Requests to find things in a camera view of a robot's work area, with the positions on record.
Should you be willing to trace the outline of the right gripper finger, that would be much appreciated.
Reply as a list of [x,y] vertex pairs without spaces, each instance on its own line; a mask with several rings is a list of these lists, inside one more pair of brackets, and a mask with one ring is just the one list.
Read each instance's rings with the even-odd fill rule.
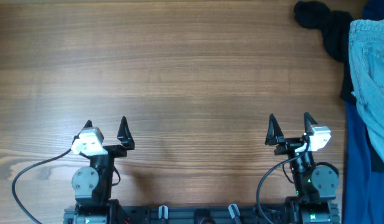
[[306,134],[313,134],[313,127],[317,125],[316,120],[309,114],[309,112],[304,113],[304,130]]
[[265,139],[265,144],[268,146],[278,145],[284,142],[284,134],[277,122],[275,115],[272,113],[269,116],[268,131]]

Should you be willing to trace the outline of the light blue denim shorts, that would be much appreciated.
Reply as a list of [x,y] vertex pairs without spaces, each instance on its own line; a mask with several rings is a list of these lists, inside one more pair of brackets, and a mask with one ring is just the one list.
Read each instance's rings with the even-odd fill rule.
[[351,22],[349,65],[357,111],[384,163],[384,19]]

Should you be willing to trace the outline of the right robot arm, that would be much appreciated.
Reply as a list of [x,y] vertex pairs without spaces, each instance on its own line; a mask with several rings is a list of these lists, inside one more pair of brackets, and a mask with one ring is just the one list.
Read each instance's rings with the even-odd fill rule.
[[[339,223],[336,199],[339,170],[328,162],[315,162],[313,153],[325,148],[331,138],[327,126],[319,125],[308,113],[304,113],[304,132],[296,138],[286,138],[275,118],[269,116],[267,146],[275,146],[274,155],[288,158],[270,168],[261,178],[256,191],[257,212],[267,223]],[[286,197],[284,203],[260,204],[260,189],[266,178],[277,168],[289,165],[295,196]]]

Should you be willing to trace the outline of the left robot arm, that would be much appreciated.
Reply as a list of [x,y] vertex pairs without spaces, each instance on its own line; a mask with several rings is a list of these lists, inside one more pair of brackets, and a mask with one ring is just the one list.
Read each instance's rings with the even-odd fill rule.
[[115,159],[126,157],[135,147],[124,116],[117,139],[119,144],[104,146],[102,132],[91,121],[74,137],[71,151],[89,159],[90,165],[80,168],[72,177],[76,200],[72,223],[131,223],[119,201],[111,199],[112,187],[116,185],[113,174],[118,173]]

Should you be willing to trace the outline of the blue garment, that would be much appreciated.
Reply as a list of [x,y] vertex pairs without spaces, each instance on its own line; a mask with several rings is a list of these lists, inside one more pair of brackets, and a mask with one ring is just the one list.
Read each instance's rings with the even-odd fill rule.
[[344,223],[384,223],[384,172],[372,168],[367,128],[355,105],[345,102],[347,170],[343,205]]

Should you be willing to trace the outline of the black garment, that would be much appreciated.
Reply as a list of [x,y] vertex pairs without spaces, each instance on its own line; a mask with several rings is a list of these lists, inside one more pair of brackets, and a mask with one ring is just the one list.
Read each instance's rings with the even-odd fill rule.
[[[344,77],[340,98],[356,106],[354,86],[350,76],[349,32],[355,21],[349,12],[332,11],[319,1],[299,1],[294,6],[294,19],[302,27],[318,29],[322,34],[325,51],[344,64]],[[362,19],[380,21],[384,19],[384,1],[369,1],[363,10]],[[372,168],[384,172],[384,163],[371,145]]]

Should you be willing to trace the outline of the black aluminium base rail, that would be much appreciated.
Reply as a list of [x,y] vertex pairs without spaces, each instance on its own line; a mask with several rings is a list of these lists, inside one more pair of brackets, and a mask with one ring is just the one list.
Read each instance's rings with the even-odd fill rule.
[[167,220],[158,219],[158,207],[128,206],[122,208],[123,223],[340,223],[338,205],[334,203],[263,204],[264,214],[256,206],[238,206],[241,216],[236,220],[231,218],[228,206],[168,207]]

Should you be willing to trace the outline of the left grey rail clip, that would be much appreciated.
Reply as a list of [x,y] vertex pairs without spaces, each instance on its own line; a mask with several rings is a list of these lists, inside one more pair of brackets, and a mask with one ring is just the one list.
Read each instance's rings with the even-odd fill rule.
[[167,220],[169,218],[169,209],[166,205],[161,205],[158,208],[158,219]]

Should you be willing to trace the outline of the grey rail clip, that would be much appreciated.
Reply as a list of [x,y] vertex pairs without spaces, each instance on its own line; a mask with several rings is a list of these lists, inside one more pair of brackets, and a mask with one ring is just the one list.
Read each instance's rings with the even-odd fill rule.
[[158,208],[158,219],[167,220],[169,218],[169,209],[166,205],[161,205]]
[[235,203],[232,203],[228,206],[228,211],[230,212],[230,216],[232,219],[239,219],[240,218],[240,211],[238,208],[238,205]]

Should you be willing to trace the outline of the right grey rail clip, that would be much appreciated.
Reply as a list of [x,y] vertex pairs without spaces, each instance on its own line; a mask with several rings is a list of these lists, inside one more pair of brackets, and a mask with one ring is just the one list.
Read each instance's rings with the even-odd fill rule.
[[230,216],[232,219],[239,219],[240,218],[240,211],[238,208],[238,205],[235,203],[232,203],[228,206],[228,211],[230,212]]

